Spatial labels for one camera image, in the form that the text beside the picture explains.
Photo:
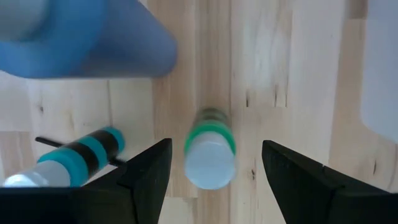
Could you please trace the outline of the small teal paint bottle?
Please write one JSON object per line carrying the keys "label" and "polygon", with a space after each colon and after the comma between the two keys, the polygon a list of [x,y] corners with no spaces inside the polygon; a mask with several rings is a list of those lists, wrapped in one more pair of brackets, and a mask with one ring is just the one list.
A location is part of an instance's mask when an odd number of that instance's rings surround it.
{"label": "small teal paint bottle", "polygon": [[122,132],[96,130],[44,155],[28,170],[8,177],[4,187],[80,187],[125,148]]}

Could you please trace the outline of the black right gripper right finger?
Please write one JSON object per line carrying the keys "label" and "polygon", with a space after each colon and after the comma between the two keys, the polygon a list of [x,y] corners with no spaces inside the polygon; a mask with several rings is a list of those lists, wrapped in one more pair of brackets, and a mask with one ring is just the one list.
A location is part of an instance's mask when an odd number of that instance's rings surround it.
{"label": "black right gripper right finger", "polygon": [[398,193],[342,174],[274,141],[262,161],[286,224],[398,224]]}

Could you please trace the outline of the clear plastic bin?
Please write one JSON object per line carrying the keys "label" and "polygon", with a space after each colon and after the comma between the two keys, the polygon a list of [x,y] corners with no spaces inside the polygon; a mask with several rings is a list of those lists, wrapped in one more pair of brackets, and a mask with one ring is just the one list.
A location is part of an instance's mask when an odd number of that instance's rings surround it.
{"label": "clear plastic bin", "polygon": [[398,0],[369,0],[361,119],[398,143]]}

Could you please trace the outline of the small green paint bottle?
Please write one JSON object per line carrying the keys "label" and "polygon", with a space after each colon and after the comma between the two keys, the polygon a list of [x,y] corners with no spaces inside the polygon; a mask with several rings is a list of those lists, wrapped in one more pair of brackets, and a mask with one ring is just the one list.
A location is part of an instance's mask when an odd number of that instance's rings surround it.
{"label": "small green paint bottle", "polygon": [[230,119],[218,108],[202,108],[184,145],[184,171],[200,189],[226,187],[236,173],[236,142]]}

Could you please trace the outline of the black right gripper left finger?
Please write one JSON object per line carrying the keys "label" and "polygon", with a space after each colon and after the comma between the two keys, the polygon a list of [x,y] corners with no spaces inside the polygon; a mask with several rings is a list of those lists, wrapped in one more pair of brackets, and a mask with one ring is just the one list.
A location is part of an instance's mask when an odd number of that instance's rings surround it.
{"label": "black right gripper left finger", "polygon": [[170,179],[172,140],[165,138],[86,184],[84,224],[158,224]]}

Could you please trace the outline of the large purple paint bottle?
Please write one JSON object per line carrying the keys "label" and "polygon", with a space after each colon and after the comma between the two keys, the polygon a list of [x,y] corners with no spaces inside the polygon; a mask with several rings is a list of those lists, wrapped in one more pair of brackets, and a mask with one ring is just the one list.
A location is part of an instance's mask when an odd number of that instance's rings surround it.
{"label": "large purple paint bottle", "polygon": [[139,0],[0,0],[0,70],[31,79],[161,77],[177,41]]}

